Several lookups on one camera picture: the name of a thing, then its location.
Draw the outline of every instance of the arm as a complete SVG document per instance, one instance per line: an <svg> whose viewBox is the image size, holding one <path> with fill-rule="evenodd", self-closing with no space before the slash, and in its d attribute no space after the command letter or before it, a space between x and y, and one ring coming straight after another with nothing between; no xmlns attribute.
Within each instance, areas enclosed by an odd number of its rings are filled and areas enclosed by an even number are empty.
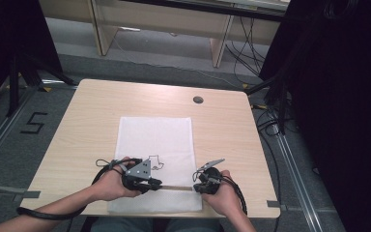
<svg viewBox="0 0 371 232"><path fill-rule="evenodd" d="M120 166L117 165L114 168L122 172ZM63 215L74 212L98 200L110 201L120 197L134 197L139 194L139 191L131 191L123 186L120 174L115 171L108 171L92 186L40 207L36 211ZM19 216L1 223L0 231L50 231L60 222L59 220Z"/></svg>
<svg viewBox="0 0 371 232"><path fill-rule="evenodd" d="M221 174L231 178L228 170L222 171ZM217 213L226 216L237 231L256 232L249 218L243 213L240 198L235 194L230 184L221 182L218 192L215 195L203 193L202 197Z"/></svg>

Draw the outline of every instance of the black cable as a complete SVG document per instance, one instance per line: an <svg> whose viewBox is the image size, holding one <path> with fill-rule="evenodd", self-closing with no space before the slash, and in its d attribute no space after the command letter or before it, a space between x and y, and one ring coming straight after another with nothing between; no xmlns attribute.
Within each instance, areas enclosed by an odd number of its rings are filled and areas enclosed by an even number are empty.
<svg viewBox="0 0 371 232"><path fill-rule="evenodd" d="M261 117L266 112L268 112L268 111L264 111L260 115L260 117L258 117L258 119L257 119L257 125L259 124ZM273 150L271 148L271 145L270 145L269 141L262 134L262 130L263 129L266 129L268 126L270 126L270 124L272 125L273 122L277 122L277 121L274 120L274 119L271 119L271 120L268 120L265 123L262 123L261 125L266 125L266 126L264 128L261 128L261 129L257 126L257 131L258 131L258 134L263 138L264 142L267 144L267 147L268 147L268 149L271 152L271 157L272 157L272 160L273 160L273 163L274 163L274 166L275 166L275 175L276 175L276 187L277 187L276 200L279 202L279 205L280 205L280 203L281 203L281 181L280 181L280 178L279 178L279 167L278 167L278 163L276 162L276 157L275 157L275 154L274 154L274 152L273 152ZM278 226L279 226L279 217L275 220L275 227L273 228L273 231L274 232L276 232L276 230L278 229Z"/></svg>
<svg viewBox="0 0 371 232"><path fill-rule="evenodd" d="M300 133L300 130L293 130L293 129L290 129L287 125L285 125L285 128L290 131L290 132L293 132L293 133Z"/></svg>
<svg viewBox="0 0 371 232"><path fill-rule="evenodd" d="M250 30L249 30L248 34L246 34L245 27L243 26L243 18L242 17L240 17L240 22L241 22L241 25L243 27L243 33L245 34L246 42L248 43L249 47L251 48L251 52L252 52L252 55L254 57L254 63L256 65L258 73L259 73L261 71L261 66L258 63L258 59L257 59L255 53L257 53L258 55L260 55L260 54L255 50L254 45L253 45L253 39L252 39L252 35L253 35L252 28L254 26L254 19L251 18Z"/></svg>
<svg viewBox="0 0 371 232"><path fill-rule="evenodd" d="M233 46L233 48L234 48L236 51L238 51L237 48L236 48L235 45L234 45L234 42L231 42L231 45ZM252 56L249 56L249 55L245 55L245 54L242 54L242 56L244 56L244 57L246 57L246 58L249 58L249 59L252 59L252 60L255 59L255 57L252 57Z"/></svg>
<svg viewBox="0 0 371 232"><path fill-rule="evenodd" d="M258 133L264 139L265 143L268 146L268 149L271 152L271 157L272 157L272 160L273 160L273 163L274 163L274 166L275 166L276 185L277 185L277 188L278 188L278 191L277 191L277 194L276 194L276 200L279 202L279 205L280 205L281 204L281 181L279 179L279 167L278 167L278 163L276 162L275 154L273 153L273 150L271 148L271 145L270 145L269 141L261 133L260 130L258 130ZM278 229L278 226L279 226L279 217L277 217L276 220L275 220L275 227L273 228L273 232L276 232L276 230Z"/></svg>
<svg viewBox="0 0 371 232"><path fill-rule="evenodd" d="M228 47L228 45L225 45L225 47L228 49L228 51L231 53L231 55L236 59L236 62L234 63L234 73L235 73L235 67L237 65L237 61L239 61L241 64L243 64L248 70L250 70L252 73L256 74L258 76L258 72L254 70L251 66L249 66L240 56L236 55L231 49Z"/></svg>
<svg viewBox="0 0 371 232"><path fill-rule="evenodd" d="M338 8L340 8L340 6L338 5L340 5L341 3L343 3L343 1L339 1L339 0L328 1L327 5L324 8L324 16L327 19L331 19L331 20L349 18L357 10L358 0L348 0L342 12L338 13L338 11L341 10L341 9L338 10Z"/></svg>
<svg viewBox="0 0 371 232"><path fill-rule="evenodd" d="M67 232L71 231L71 223L73 222L73 218L69 220L68 228L66 229Z"/></svg>
<svg viewBox="0 0 371 232"><path fill-rule="evenodd" d="M255 60L255 58L252 58L248 55L245 55L243 54L240 50L237 50L237 48L234 46L234 42L231 42L231 45L233 46L233 48L239 53L240 56L244 56L244 57L247 57L247 58L250 58L252 60ZM254 68L252 68L250 65L248 65L248 63L246 61L243 60L243 58L240 58L240 56L236 55L233 51L231 51L231 49L228 47L228 44L225 45L225 47L227 47L228 51L234 56L234 58L238 59L238 61L240 61L240 63L242 63L247 69L249 69L252 73L254 74L257 74L259 73L258 71L258 67L257 67L257 70L255 70Z"/></svg>
<svg viewBox="0 0 371 232"><path fill-rule="evenodd" d="M252 20L252 26L254 26L254 18L251 18L251 20ZM255 48L254 48L254 40L253 40L253 38L252 38L252 34L251 34L251 44L252 44L252 50L254 51L254 53L257 53L257 55L262 59L262 60L259 60L259 61L261 61L261 62L263 62L264 63L264 61L265 61L265 57L264 56L262 56Z"/></svg>
<svg viewBox="0 0 371 232"><path fill-rule="evenodd" d="M265 131L265 133L267 134L267 136L269 137L273 137L273 136L276 136L276 135L279 135L280 131L279 131L279 128L277 128L276 132L269 132L269 128L270 126L274 126L274 125L277 125L278 124L278 121L275 120L275 122L271 122L269 124L267 124L265 127L263 127L260 131Z"/></svg>
<svg viewBox="0 0 371 232"><path fill-rule="evenodd" d="M230 177L223 176L221 178L222 181L225 181L226 183L230 184L233 188L237 196L240 198L241 201L241 207L243 208L243 212L248 215L248 210L246 209L246 203L245 198L243 198L243 192L241 191L240 187L235 183Z"/></svg>
<svg viewBox="0 0 371 232"><path fill-rule="evenodd" d="M107 165L105 165L101 169L101 171L99 171L99 173L96 175L95 179L92 182L92 185L95 182L97 182L100 179L100 177L104 173L106 173L107 171L114 170L114 171L117 171L119 174L122 174L117 169L113 168L115 165L118 165L118 164L121 164L121 163L127 162L127 161L136 161L136 160L138 160L138 159L122 159L122 160L113 160L111 162L107 162ZM23 208L23 207L18 207L16 209L16 211L19 215L26 215L26 216L29 216L29 217L32 217L32 218L40 218L40 219L48 219L48 220L65 220L65 219L71 219L71 218L75 218L75 217L79 216L86 209L86 207L87 207L87 205L78 209L75 212L72 212L72 213L69 213L69 214L63 214L63 215L41 213L41 212L38 212L38 211L33 211L33 210L26 209L26 208Z"/></svg>

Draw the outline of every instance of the black wire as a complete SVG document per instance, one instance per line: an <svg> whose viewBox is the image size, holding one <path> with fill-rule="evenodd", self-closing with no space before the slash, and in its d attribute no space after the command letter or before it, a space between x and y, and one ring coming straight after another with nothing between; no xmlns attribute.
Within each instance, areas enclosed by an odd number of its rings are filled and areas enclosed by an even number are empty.
<svg viewBox="0 0 371 232"><path fill-rule="evenodd" d="M234 192L237 194L237 196L240 198L240 201L241 201L241 207L243 208L243 212L248 215L248 211L246 209L246 203L245 203L245 198L243 198L243 192L241 191L240 187L237 185L237 183L235 183L230 177L227 177L227 176L223 176L223 177L213 177L213 178L217 178L221 181L225 181L226 183L230 184L233 189L234 189Z"/></svg>
<svg viewBox="0 0 371 232"><path fill-rule="evenodd" d="M281 204L281 181L279 179L279 167L278 167L278 163L276 162L276 158L275 158L275 154L273 153L273 150L271 148L271 145L269 143L269 141L267 140L267 138L261 133L260 130L258 130L258 133L260 134L260 136L264 139L265 143L267 144L268 146L268 149L270 150L271 152L271 157L272 157L272 160L273 160L273 163L274 163L274 166L275 166L275 174L276 174L276 185L277 185L277 188L278 188L278 191L277 191L277 194L276 194L276 200L279 202L279 205ZM278 226L279 226L279 217L276 218L275 220L275 227L273 228L273 231L276 232L276 230L278 229Z"/></svg>
<svg viewBox="0 0 371 232"><path fill-rule="evenodd" d="M337 0L330 0L327 5L324 8L324 16L328 19L342 19L342 18L349 18L352 16L356 9L357 9L357 3L358 0L348 0L346 7L344 10L337 14L335 11L337 11Z"/></svg>
<svg viewBox="0 0 371 232"><path fill-rule="evenodd" d="M238 51L237 50L237 48L234 46L234 42L231 42L231 45L233 46L233 48L236 50L236 51ZM244 57L246 57L246 58L249 58L249 59L255 59L255 57L252 57L252 56L249 56L249 55L245 55L245 54L242 54L242 56L244 56Z"/></svg>
<svg viewBox="0 0 371 232"><path fill-rule="evenodd" d="M258 131L265 131L265 133L268 135L268 136L275 136L275 135L278 135L279 134L279 130L276 132L276 133L270 133L269 132L269 128L270 128L270 126L273 126L273 125L275 125L275 124L277 124L278 123L278 121L276 120L276 119L270 119L270 120L268 120L267 122L264 122L264 123L262 123L262 124L259 124L259 125L257 125L257 130Z"/></svg>
<svg viewBox="0 0 371 232"><path fill-rule="evenodd" d="M272 137L272 136L276 136L276 135L279 135L280 134L280 130L279 130L279 127L276 128L276 132L269 132L269 128L270 126L273 126L275 124L278 124L278 122L275 122L275 123L272 123L272 124L269 124L265 127L265 133L267 134L267 136L269 137Z"/></svg>
<svg viewBox="0 0 371 232"><path fill-rule="evenodd" d="M244 65L248 70L250 70L252 73L258 76L258 72L254 70L251 66L249 66L242 58L240 58L239 55L236 55L231 49L228 47L228 45L225 45L225 47L228 49L228 51L231 53L231 55L236 59L236 62L234 63L234 76L241 81L236 74L236 66L237 66L237 61L240 62L242 65Z"/></svg>
<svg viewBox="0 0 371 232"><path fill-rule="evenodd" d="M257 70L260 71L261 70L261 66L258 64L258 59L257 59L255 53L257 53L258 55L260 55L260 54L255 50L254 45L253 45L253 39L252 39L252 35L253 35L252 28L254 26L254 18L251 18L250 30L249 30L248 35L246 34L245 27L243 26L243 18L242 17L240 17L240 22L241 22L241 25L243 27L243 32L245 34L246 41L248 42L249 47L251 48L252 55L254 56L254 61L255 61L255 64L257 66Z"/></svg>
<svg viewBox="0 0 371 232"><path fill-rule="evenodd" d="M98 159L96 161L96 165L98 165L98 161L100 161L100 160L105 161L104 159ZM96 175L95 179L93 180L92 185L95 182L97 182L100 179L100 177L104 173L106 173L107 171L114 170L114 171L117 171L118 173L120 173L118 170L113 168L113 166L118 165L118 164L123 163L123 162L137 161L137 160L138 159L122 159L122 160L113 160L111 162L105 161L107 163L107 165L104 165L103 168L101 169L101 171L99 171L99 173ZM80 215L86 209L86 207L87 207L87 205L78 209L78 210L76 210L75 212L72 212L72 213L69 213L69 214L63 214L63 215L46 214L46 213L41 213L41 212L38 212L38 211L29 210L29 209L26 209L26 208L23 208L23 207L18 207L16 209L16 211L19 215L27 215L27 216L32 217L32 218L40 218L40 219L48 219L48 220L65 220L65 219L71 219L71 218L77 217L78 215Z"/></svg>
<svg viewBox="0 0 371 232"><path fill-rule="evenodd" d="M286 124L285 124L285 128L290 131L290 132L293 132L293 133L300 133L300 130L292 130L290 129Z"/></svg>
<svg viewBox="0 0 371 232"><path fill-rule="evenodd" d="M71 231L71 223L73 222L73 218L70 219L68 223L68 228L66 229L67 232Z"/></svg>
<svg viewBox="0 0 371 232"><path fill-rule="evenodd" d="M257 119L257 125L259 124L260 120L261 120L261 117L264 116L264 114L268 112L268 111L264 111ZM279 167L278 167L278 163L276 162L276 157L275 157L275 154L271 148L271 145L269 143L269 141L267 140L267 138L262 134L262 130L266 130L269 126L273 125L273 122L277 122L276 120L274 119L271 119L271 120L268 120L267 122L264 122L262 123L261 125L264 126L266 125L265 127L262 127L260 129L260 127L257 126L257 131L258 131L258 134L263 138L264 142L267 144L267 147L268 149L270 150L270 153L271 153L271 157L272 157L272 160L273 160L273 163L274 163L274 166L275 166L275 175L276 175L276 187L277 187L277 193L276 193L276 200L279 202L279 205L281 203L281 181L280 181L280 177L279 177ZM279 217L276 218L275 220L275 226L273 228L273 231L276 232L276 230L278 229L278 226L279 226Z"/></svg>
<svg viewBox="0 0 371 232"><path fill-rule="evenodd" d="M99 161L103 161L103 162L105 162L105 163L107 163L107 164L110 163L109 161L107 161L107 160L105 160L105 159L98 159L98 160L96 160L96 166L98 166L98 167L104 167L104 165L100 165L100 164L99 164Z"/></svg>
<svg viewBox="0 0 371 232"><path fill-rule="evenodd" d="M193 181L193 182L196 182L196 181L197 181L198 174L201 174L201 172L196 171L196 172L194 172L194 173L192 174L192 181Z"/></svg>

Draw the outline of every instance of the metal rod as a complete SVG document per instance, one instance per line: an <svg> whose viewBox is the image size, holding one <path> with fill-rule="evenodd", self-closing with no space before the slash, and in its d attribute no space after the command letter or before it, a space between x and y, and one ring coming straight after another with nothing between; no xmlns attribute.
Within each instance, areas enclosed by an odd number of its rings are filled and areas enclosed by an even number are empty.
<svg viewBox="0 0 371 232"><path fill-rule="evenodd" d="M27 191L25 188L0 187L0 193L23 194L25 191Z"/></svg>
<svg viewBox="0 0 371 232"><path fill-rule="evenodd" d="M276 116L270 113L270 118L275 119ZM279 130L278 125L273 125L273 130L275 133L277 133ZM302 206L306 221L308 222L309 229L311 232L322 232L323 229L321 226L321 221L308 194L308 191L306 190L305 184L303 183L300 171L297 167L286 136L279 133L276 137L279 148L282 152L282 156L288 166L288 171L293 181L295 191L297 192L297 196L300 201L300 205Z"/></svg>
<svg viewBox="0 0 371 232"><path fill-rule="evenodd" d="M8 136L9 132L11 131L12 127L14 126L15 122L19 118L20 112L23 110L25 104L30 100L33 94L36 93L38 87L31 87L27 89L26 92L22 95L19 103L19 107L17 110L11 115L11 117L6 117L4 122L0 126L0 146L5 138Z"/></svg>

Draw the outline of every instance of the finger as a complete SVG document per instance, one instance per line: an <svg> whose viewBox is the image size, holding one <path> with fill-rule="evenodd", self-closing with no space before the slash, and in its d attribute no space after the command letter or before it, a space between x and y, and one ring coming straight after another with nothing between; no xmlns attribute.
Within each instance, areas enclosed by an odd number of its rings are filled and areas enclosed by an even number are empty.
<svg viewBox="0 0 371 232"><path fill-rule="evenodd" d="M203 200L207 201L208 203L209 203L211 197L212 197L212 195L209 195L207 193L201 193L201 198L203 198Z"/></svg>
<svg viewBox="0 0 371 232"><path fill-rule="evenodd" d="M230 173L229 170L223 170L223 171L221 171L221 175L222 176L227 176L227 177L231 178L231 173Z"/></svg>
<svg viewBox="0 0 371 232"><path fill-rule="evenodd" d="M141 191L139 190L127 190L125 192L126 197L136 197L138 195L141 195Z"/></svg>
<svg viewBox="0 0 371 232"><path fill-rule="evenodd" d="M130 157L124 157L122 160L129 160ZM134 164L134 161L126 161L126 162L123 162L123 165L124 166L127 166L129 164Z"/></svg>

